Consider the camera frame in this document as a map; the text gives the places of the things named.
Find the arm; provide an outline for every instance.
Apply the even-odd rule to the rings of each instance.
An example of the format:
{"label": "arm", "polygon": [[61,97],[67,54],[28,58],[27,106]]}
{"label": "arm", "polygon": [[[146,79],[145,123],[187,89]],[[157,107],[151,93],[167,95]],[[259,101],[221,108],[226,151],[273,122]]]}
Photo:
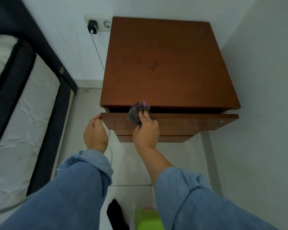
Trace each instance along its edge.
{"label": "arm", "polygon": [[58,175],[1,224],[0,230],[99,228],[113,171],[103,155],[108,137],[98,116],[86,128],[84,141],[88,150],[63,162]]}
{"label": "arm", "polygon": [[170,229],[276,229],[233,202],[215,194],[200,174],[178,169],[157,146],[158,123],[139,112],[142,127],[133,140],[155,187],[158,211]]}

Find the wall socket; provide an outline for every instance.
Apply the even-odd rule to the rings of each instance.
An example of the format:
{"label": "wall socket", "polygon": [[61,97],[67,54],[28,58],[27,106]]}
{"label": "wall socket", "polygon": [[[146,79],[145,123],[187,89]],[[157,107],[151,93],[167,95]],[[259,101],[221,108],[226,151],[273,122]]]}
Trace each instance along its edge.
{"label": "wall socket", "polygon": [[84,20],[86,25],[88,25],[89,20],[96,20],[98,23],[98,31],[111,31],[112,16],[102,14],[85,14]]}

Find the hand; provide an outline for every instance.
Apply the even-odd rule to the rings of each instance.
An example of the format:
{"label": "hand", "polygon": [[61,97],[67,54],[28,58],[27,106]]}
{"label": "hand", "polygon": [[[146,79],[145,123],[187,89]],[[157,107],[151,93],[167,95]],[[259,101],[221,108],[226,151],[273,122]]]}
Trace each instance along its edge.
{"label": "hand", "polygon": [[100,115],[92,118],[83,133],[84,142],[88,149],[96,149],[104,153],[108,146],[108,136],[101,123]]}
{"label": "hand", "polygon": [[159,125],[156,120],[151,120],[147,111],[139,112],[142,127],[137,126],[133,132],[133,142],[138,153],[147,148],[156,149],[159,139]]}

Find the black sock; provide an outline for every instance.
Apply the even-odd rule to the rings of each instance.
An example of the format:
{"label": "black sock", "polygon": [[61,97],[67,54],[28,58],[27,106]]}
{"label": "black sock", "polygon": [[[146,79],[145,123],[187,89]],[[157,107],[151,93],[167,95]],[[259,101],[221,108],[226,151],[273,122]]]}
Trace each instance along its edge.
{"label": "black sock", "polygon": [[125,223],[121,206],[113,199],[107,209],[107,216],[113,230],[129,230],[129,226]]}

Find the white tile floor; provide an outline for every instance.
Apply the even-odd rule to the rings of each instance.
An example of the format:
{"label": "white tile floor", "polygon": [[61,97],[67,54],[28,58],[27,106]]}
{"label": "white tile floor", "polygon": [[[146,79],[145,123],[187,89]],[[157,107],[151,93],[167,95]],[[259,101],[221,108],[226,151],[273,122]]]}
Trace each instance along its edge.
{"label": "white tile floor", "polygon": [[[80,88],[74,96],[65,136],[59,157],[59,164],[67,157],[85,150],[83,132],[89,120],[105,112],[100,107],[101,89]],[[113,183],[100,213],[100,229],[112,229],[107,217],[109,203],[115,198],[121,205],[125,221],[130,223],[134,210],[138,207],[156,207],[154,188],[147,170],[138,156],[133,143],[120,143],[110,131],[109,148],[105,155],[112,161]],[[206,158],[200,134],[185,143],[159,143],[159,150],[174,166],[201,173],[209,180]]]}

